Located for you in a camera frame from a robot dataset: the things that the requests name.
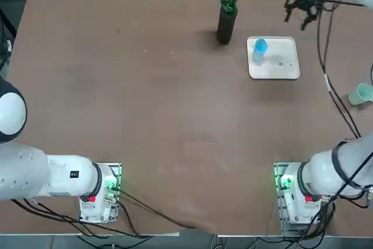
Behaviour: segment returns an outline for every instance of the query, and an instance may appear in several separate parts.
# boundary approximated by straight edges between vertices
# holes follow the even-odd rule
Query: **black vase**
[[[231,41],[236,16],[237,12],[229,14],[220,7],[219,24],[216,32],[216,38],[220,44],[226,45]]]

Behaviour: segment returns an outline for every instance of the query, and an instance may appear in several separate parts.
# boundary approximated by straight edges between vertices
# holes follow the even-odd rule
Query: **table surface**
[[[19,142],[121,162],[123,188],[201,230],[266,234],[273,163],[307,160],[352,137],[326,91],[316,23],[301,31],[300,11],[284,23],[284,1],[239,0],[232,41],[220,46],[219,0],[28,0],[9,74],[29,109]],[[340,94],[370,80],[372,18],[356,7],[335,14],[327,69]],[[298,80],[249,77],[246,40],[265,35],[294,37]],[[352,111],[362,134],[372,129],[372,108]],[[77,210],[73,198],[41,201]],[[76,233],[0,206],[1,233]],[[181,230],[127,206],[141,233]],[[277,217],[270,234],[281,234]],[[338,202],[328,234],[373,236],[372,218]],[[123,215],[111,226],[129,232]]]

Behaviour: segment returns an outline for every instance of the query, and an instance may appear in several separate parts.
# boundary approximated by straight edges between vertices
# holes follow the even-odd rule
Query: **wire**
[[[371,66],[371,83],[372,83],[372,86],[373,86],[373,63],[372,63],[372,66]]]
[[[88,242],[87,240],[81,238],[80,236],[76,236],[76,237],[79,238],[80,240],[82,240],[84,243],[88,244],[89,246],[92,246],[93,248],[101,249],[101,247],[93,245],[91,242]]]
[[[126,247],[123,247],[123,246],[119,246],[119,245],[115,245],[116,247],[118,247],[119,249],[130,249],[130,248],[134,248],[140,244],[143,244],[144,242],[147,242],[148,240],[154,238],[154,236],[149,236],[148,238],[142,240],[142,241],[139,241],[137,242],[136,244],[134,245],[131,245],[131,246],[126,246]],[[104,244],[104,245],[101,245],[100,248],[104,248],[104,247],[112,247],[112,244]]]
[[[42,209],[39,209],[39,208],[33,206],[33,205],[32,205],[28,200],[26,200],[26,199],[24,199],[24,201],[25,201],[25,203],[26,203],[29,207],[31,207],[32,209],[37,210],[37,211],[39,211],[39,212],[41,212],[41,213],[49,213],[49,214],[51,214],[51,215],[53,214],[53,215],[55,215],[55,216],[59,216],[59,217],[63,218],[63,220],[65,220],[65,221],[68,221],[67,219],[70,219],[70,220],[73,221],[73,222],[78,222],[79,224],[81,224],[81,221],[77,221],[76,219],[71,218],[71,217],[66,216],[66,215],[58,214],[58,213],[52,211],[51,209],[49,209],[48,207],[46,207],[46,206],[43,205],[43,204],[40,204],[40,203],[37,202],[38,205],[42,206],[42,207],[45,208],[47,211],[44,211],[44,210],[42,210]],[[85,234],[84,232],[82,232],[82,230],[80,230],[77,226],[75,226],[75,225],[73,224],[73,222],[68,221],[68,223],[70,223],[72,226],[74,226],[76,229],[78,229],[82,234],[84,234],[85,236],[89,236],[89,235]],[[94,237],[96,237],[96,238],[99,238],[99,239],[107,239],[107,238],[109,238],[109,236],[107,236],[107,237],[100,237],[100,236],[97,236],[97,235],[93,234],[93,233],[88,229],[87,226],[85,226],[85,225],[82,225],[82,226],[84,226],[84,227],[87,229],[87,231],[90,232],[90,233],[92,234],[92,236],[94,236]],[[140,242],[138,242],[138,243],[136,243],[136,244],[134,244],[134,245],[132,245],[132,246],[128,246],[128,247],[121,247],[121,246],[118,246],[118,245],[115,245],[115,246],[117,246],[118,248],[126,248],[126,249],[129,249],[129,248],[133,248],[133,247],[135,247],[135,246],[137,246],[137,245],[140,245],[140,244],[142,244],[142,243],[144,243],[144,242],[146,242],[146,241],[152,239],[153,237],[154,237],[154,236],[147,237],[147,238],[145,238],[144,240],[142,240],[142,241],[140,241]],[[95,245],[93,245],[92,243],[88,242],[87,240],[81,238],[80,236],[77,236],[77,238],[79,238],[80,240],[82,240],[84,243],[86,243],[86,244],[88,244],[88,245],[90,245],[90,246],[92,246],[92,247],[94,247],[94,248],[98,248],[98,249],[101,249],[101,248],[103,248],[103,247],[108,247],[108,246],[111,247],[111,246],[112,246],[112,244],[105,244],[105,245],[102,245],[102,246],[95,246]]]
[[[138,245],[140,245],[144,242],[147,242],[148,240],[152,239],[154,236],[150,236],[147,239],[144,239],[144,240],[142,240],[142,241],[140,241],[140,242],[138,242],[134,245],[126,246],[126,247],[119,246],[119,245],[116,245],[116,244],[104,244],[104,245],[101,245],[101,246],[96,246],[96,245],[93,245],[92,243],[88,242],[87,240],[81,238],[80,236],[76,236],[76,237],[79,238],[80,240],[82,240],[84,243],[86,243],[86,244],[88,244],[88,245],[90,245],[90,246],[92,246],[93,248],[96,248],[96,249],[102,249],[102,248],[105,248],[105,247],[113,247],[113,245],[114,245],[114,248],[117,247],[119,249],[130,249],[130,248],[134,248],[134,247],[136,247],[136,246],[138,246]]]
[[[141,204],[142,206],[144,206],[145,208],[147,208],[147,209],[150,210],[151,212],[158,214],[159,216],[165,218],[166,220],[170,221],[171,223],[174,223],[174,224],[177,225],[177,226],[184,227],[184,228],[186,228],[186,229],[195,229],[195,228],[192,227],[192,226],[188,226],[188,225],[186,225],[186,224],[183,224],[183,223],[181,223],[181,222],[178,222],[178,221],[176,221],[176,220],[174,220],[174,219],[172,219],[172,218],[166,216],[166,215],[163,214],[162,212],[160,212],[160,211],[158,211],[158,210],[155,210],[154,208],[152,208],[152,207],[150,207],[149,205],[143,203],[142,201],[138,200],[137,198],[133,197],[132,195],[130,195],[129,193],[127,193],[127,192],[125,192],[125,191],[123,191],[123,190],[121,190],[121,189],[118,189],[118,188],[112,188],[112,190],[113,190],[113,191],[119,191],[119,192],[121,192],[122,194],[128,196],[128,197],[129,197],[130,199],[132,199],[133,201],[135,201],[135,202]]]
[[[48,207],[46,207],[45,205],[43,205],[43,204],[40,204],[40,203],[38,203],[38,202],[36,202],[35,201],[35,203],[36,204],[38,204],[38,205],[40,205],[41,207],[43,207],[44,209],[46,209],[47,211],[44,211],[44,210],[42,210],[42,209],[40,209],[40,208],[37,208],[37,207],[35,207],[35,206],[33,206],[27,199],[24,199],[23,200],[30,208],[32,208],[32,209],[34,209],[34,210],[36,210],[36,211],[39,211],[39,212],[41,212],[41,213],[46,213],[46,214],[51,214],[51,215],[53,215],[53,216],[57,216],[57,217],[60,217],[61,219],[65,219],[65,220],[67,220],[67,219],[69,219],[69,220],[71,220],[72,222],[69,222],[69,224],[71,225],[71,226],[73,226],[74,228],[76,228],[79,232],[81,232],[82,234],[84,234],[85,236],[88,236],[88,237],[96,237],[96,238],[98,238],[98,239],[107,239],[107,238],[109,238],[109,236],[107,236],[107,237],[102,237],[102,236],[97,236],[96,234],[94,234],[86,225],[81,225],[80,224],[80,221],[78,221],[78,220],[76,220],[76,219],[74,219],[74,218],[72,218],[72,217],[69,217],[69,216],[65,216],[65,215],[61,215],[61,214],[58,214],[58,213],[56,213],[56,212],[54,212],[54,211],[52,211],[51,209],[49,209]],[[88,235],[88,234],[86,234],[85,232],[83,232],[79,227],[77,227],[77,226],[75,226],[74,224],[73,224],[73,222],[75,222],[75,223],[79,223],[81,226],[83,226],[91,235]]]
[[[227,239],[227,242],[226,242],[226,245],[224,245],[224,249],[227,249],[227,246],[228,246],[228,242],[230,241],[230,237],[228,237],[228,239]]]
[[[359,138],[361,137],[361,134],[356,126],[356,123],[353,119],[353,117],[351,116],[350,112],[348,111],[346,105],[343,103],[342,99],[340,98],[340,96],[338,95],[337,91],[335,90],[332,82],[330,81],[330,78],[327,76],[327,73],[326,73],[326,57],[327,57],[327,54],[328,54],[328,49],[329,49],[329,42],[330,42],[330,34],[331,34],[331,31],[332,31],[332,24],[333,24],[333,16],[334,16],[334,11],[337,7],[337,4],[338,4],[338,1],[334,1],[333,3],[333,8],[332,10],[330,11],[330,19],[329,19],[329,26],[328,26],[328,34],[327,34],[327,37],[326,37],[326,45],[325,45],[325,51],[324,51],[324,55],[323,55],[323,59],[321,57],[321,49],[320,49],[320,31],[321,31],[321,17],[322,17],[322,9],[319,9],[318,11],[318,25],[317,25],[317,50],[318,50],[318,57],[319,57],[319,63],[320,63],[320,66],[322,68],[322,71],[323,71],[323,74],[326,76],[326,79],[327,79],[327,83],[328,83],[328,86],[330,86],[330,89],[328,89],[329,91],[329,95],[330,97],[332,98],[333,100],[333,103],[335,104],[335,106],[337,107],[338,109],[338,112],[341,114],[341,116],[343,117],[344,121],[346,122],[346,124],[348,125],[348,127],[350,128],[350,131],[353,133],[353,135],[355,136],[355,138]],[[338,99],[339,103],[342,105],[344,111],[347,113],[347,116],[349,118],[349,120],[351,121],[352,125],[350,124],[350,122],[347,120],[345,114],[343,114],[342,112],[342,109],[339,107],[339,105],[337,104],[336,100],[334,99],[332,93],[336,96],[336,98]]]
[[[359,207],[359,208],[361,208],[361,209],[367,209],[367,208],[369,208],[369,204],[366,204],[366,205],[360,205],[360,204],[357,204],[356,202],[351,201],[351,200],[349,200],[349,199],[347,199],[347,201],[351,202],[353,205],[355,205],[355,206],[357,206],[357,207]]]
[[[345,197],[344,195],[341,195],[339,196],[340,198],[343,198],[347,201],[357,201],[358,199],[362,198],[367,192],[366,191],[362,191],[360,193],[360,195],[358,195],[357,197],[354,197],[354,198],[349,198],[349,197]]]
[[[337,0],[321,0],[321,2],[338,3],[338,4],[343,4],[343,5],[364,7],[363,4],[354,3],[354,2],[337,1]]]
[[[126,215],[126,218],[127,218],[127,221],[129,223],[129,227],[131,228],[132,232],[134,233],[134,235],[136,237],[139,237],[140,234],[135,230],[135,227],[133,226],[133,223],[131,221],[131,217],[127,211],[127,208],[124,206],[124,204],[120,201],[117,201],[117,204],[122,208],[122,210],[124,211],[124,214]]]
[[[339,195],[343,192],[343,190],[354,180],[354,178],[355,178],[355,176],[360,172],[360,170],[371,160],[371,158],[373,157],[373,152],[372,153],[370,153],[368,156],[367,156],[367,158],[362,162],[362,164],[358,167],[358,169],[353,173],[353,175],[343,184],[343,186],[338,190],[338,192],[334,195],[334,196],[332,196],[331,197],[331,199],[329,200],[329,202],[327,202],[326,204],[324,204],[324,206],[322,206],[321,208],[320,208],[320,210],[317,212],[317,214],[312,218],[312,220],[311,220],[311,222],[309,223],[309,225],[308,225],[308,227],[307,227],[307,229],[306,229],[306,231],[304,232],[304,234],[300,237],[300,240],[298,241],[298,242],[300,242],[301,240],[303,240],[304,239],[304,237],[306,237],[307,236],[307,234],[308,234],[308,232],[309,232],[309,230],[310,230],[310,228],[311,228],[311,226],[313,225],[313,223],[314,223],[314,221],[315,221],[315,219],[316,219],[316,217],[320,214],[320,213],[322,213],[325,209],[327,209],[328,208],[328,206],[329,206],[329,204],[332,204],[332,203],[334,203],[334,201],[335,200],[337,200],[338,199],[338,197],[339,197]]]
[[[34,214],[36,216],[47,218],[49,220],[54,220],[54,221],[57,221],[57,222],[62,222],[62,223],[69,223],[69,222],[75,223],[74,221],[66,221],[66,220],[63,220],[63,219],[58,219],[58,218],[53,217],[53,216],[48,216],[48,215],[45,215],[45,214],[33,211],[33,210],[29,209],[28,207],[24,206],[23,204],[21,204],[19,201],[15,200],[15,199],[11,199],[11,201],[14,204],[16,204],[17,206],[21,207],[23,210],[27,211],[28,213]],[[134,236],[132,234],[123,232],[121,230],[111,229],[109,227],[105,227],[105,226],[102,226],[102,225],[99,225],[99,224],[95,224],[95,223],[89,223],[89,222],[79,221],[79,224],[81,224],[81,225],[89,225],[89,226],[93,226],[93,227],[98,227],[98,228],[103,229],[103,230],[108,230],[108,231],[111,231],[111,232],[124,234],[125,236],[136,237],[136,236]],[[138,237],[138,238],[145,239],[145,238],[148,238],[148,237],[147,236],[141,236],[141,237]]]

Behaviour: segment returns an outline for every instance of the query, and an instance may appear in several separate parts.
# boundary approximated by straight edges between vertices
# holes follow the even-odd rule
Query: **floor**
[[[148,248],[178,248],[178,249],[208,249],[211,246],[213,235],[203,233],[197,230],[186,230],[181,233],[179,237],[154,237],[153,239],[137,246],[138,249],[148,249]],[[85,240],[91,242],[95,246],[102,244],[115,243],[120,246],[131,246],[138,241],[131,237],[115,236],[110,237],[107,240],[98,240],[93,238],[85,238]],[[223,239],[224,244],[226,244],[227,238]],[[310,241],[309,243],[304,243],[303,245],[312,247],[317,243],[318,240]],[[38,249],[90,249],[93,248],[76,236],[0,236],[0,244],[2,244],[2,249],[26,249],[30,248],[30,243],[34,245],[34,248]],[[236,237],[231,238],[228,242],[226,249],[249,249],[254,243],[253,238],[243,238]],[[284,249],[287,246],[286,243],[283,244],[266,244],[263,242],[258,242],[256,249]],[[373,240],[371,239],[340,239],[329,237],[325,238],[319,249],[368,249],[372,248]]]
[[[26,3],[26,0],[0,0],[0,7],[5,11],[10,21],[15,27],[18,27],[19,22],[22,17],[23,8]],[[155,237],[150,241],[147,241],[137,248],[178,248],[178,249],[187,249],[187,248],[210,248],[212,245],[213,235],[200,232],[197,230],[186,230],[180,234],[179,237]],[[131,237],[125,236],[115,236],[110,237],[107,240],[96,240],[93,238],[85,238],[87,241],[93,243],[94,245],[102,244],[119,244],[121,246],[130,246],[136,243],[136,240],[133,240]],[[228,242],[226,248],[228,249],[247,249],[250,248],[253,244],[253,238],[242,238],[236,237],[231,238]],[[92,248],[91,246],[85,244],[79,240],[76,236],[0,236],[0,244],[2,244],[2,249],[23,249],[30,248],[30,244],[33,244],[34,248],[38,249],[63,249],[63,248]],[[304,244],[305,246],[312,247],[315,244],[315,241],[310,241],[309,243]],[[287,244],[266,244],[259,242],[256,245],[257,249],[271,249],[271,248],[280,248],[283,249]],[[343,239],[343,238],[325,238],[320,249],[349,249],[349,248],[373,248],[373,239]]]

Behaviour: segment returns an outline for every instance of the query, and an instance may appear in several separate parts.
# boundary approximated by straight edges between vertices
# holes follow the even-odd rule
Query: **blue cup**
[[[252,52],[252,59],[254,61],[260,61],[262,60],[265,52],[267,51],[268,49],[268,44],[266,42],[266,40],[264,39],[257,39],[257,41],[255,42],[255,45],[254,45],[254,50]]]

